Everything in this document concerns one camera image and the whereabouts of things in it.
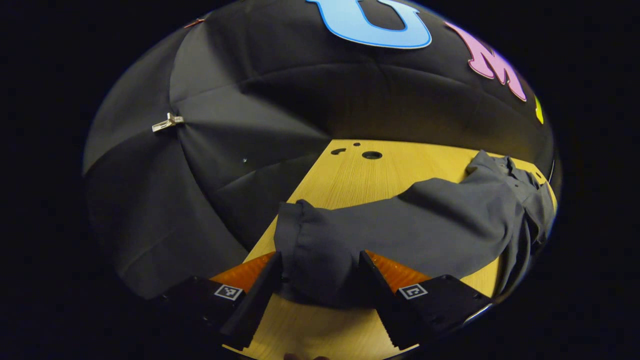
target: black background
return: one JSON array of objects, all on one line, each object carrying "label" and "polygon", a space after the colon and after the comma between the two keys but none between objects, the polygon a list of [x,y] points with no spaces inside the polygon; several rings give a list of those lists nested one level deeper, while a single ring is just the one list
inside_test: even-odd
[{"label": "black background", "polygon": [[[3,129],[10,135],[3,141],[4,308],[8,340],[18,346],[0,351],[13,358],[124,359],[197,345],[169,329],[151,336],[160,320],[103,264],[88,238],[81,158],[90,121],[120,74],[160,39],[222,4],[3,2]],[[623,294],[638,278],[638,236],[627,230],[637,221],[623,219],[635,213],[624,209],[634,195],[635,164],[623,166],[632,154],[624,143],[637,138],[634,103],[623,101],[634,68],[635,40],[625,38],[637,27],[632,12],[546,0],[425,4],[494,46],[527,79],[557,130],[564,162],[561,208],[537,266],[505,303],[427,355],[616,358],[631,341]]]}]

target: metal bracket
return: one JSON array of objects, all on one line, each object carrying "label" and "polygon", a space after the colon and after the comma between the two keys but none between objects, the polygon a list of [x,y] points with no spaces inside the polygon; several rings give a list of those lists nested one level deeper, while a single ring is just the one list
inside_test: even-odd
[{"label": "metal bracket", "polygon": [[172,127],[175,126],[176,124],[183,124],[184,123],[184,118],[181,116],[173,116],[172,113],[167,113],[166,114],[166,120],[163,122],[160,122],[156,125],[152,126],[152,130],[154,131],[154,133],[156,131],[160,131],[164,128],[167,127]]}]

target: gray shirt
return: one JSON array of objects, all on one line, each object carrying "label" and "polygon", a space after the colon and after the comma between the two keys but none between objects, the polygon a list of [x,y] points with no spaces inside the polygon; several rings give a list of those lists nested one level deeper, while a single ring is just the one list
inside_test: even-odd
[{"label": "gray shirt", "polygon": [[420,181],[391,199],[349,208],[282,204],[275,245],[289,282],[280,294],[330,307],[366,306],[355,276],[364,249],[431,277],[457,278],[503,254],[496,295],[509,291],[527,271],[532,244],[549,234],[555,211],[548,185],[508,156],[484,151],[467,173],[461,183]]}]

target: wooden board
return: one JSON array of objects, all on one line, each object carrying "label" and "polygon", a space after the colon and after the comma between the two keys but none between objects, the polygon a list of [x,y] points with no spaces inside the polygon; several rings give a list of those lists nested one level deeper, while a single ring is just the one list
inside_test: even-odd
[{"label": "wooden board", "polygon": [[[340,148],[346,150],[331,154]],[[383,156],[365,159],[362,157],[365,151],[377,151]],[[459,183],[476,154],[477,150],[424,143],[333,140],[287,202],[305,199],[317,208],[337,209],[389,199],[413,183],[432,177]],[[518,168],[535,174],[540,183],[546,182],[535,165],[518,159],[513,161]],[[245,261],[275,250],[276,221],[277,217]],[[499,259],[496,259],[462,281],[492,296],[498,266]],[[255,359],[282,360],[287,352],[305,360],[316,356],[331,360],[379,360],[401,353],[391,344],[373,309],[346,311],[301,305],[274,294],[251,346],[241,354]]]}]

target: wrinkled fabric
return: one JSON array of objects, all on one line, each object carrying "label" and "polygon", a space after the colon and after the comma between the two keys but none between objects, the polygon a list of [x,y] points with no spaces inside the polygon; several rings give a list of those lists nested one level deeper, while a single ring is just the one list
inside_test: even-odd
[{"label": "wrinkled fabric", "polygon": [[387,200],[348,208],[282,204],[275,245],[282,252],[280,294],[296,302],[360,307],[355,277],[367,249],[428,276],[461,278],[504,254],[496,295],[527,271],[532,243],[547,239],[554,217],[548,185],[506,156],[479,151],[461,183],[428,179]]}]

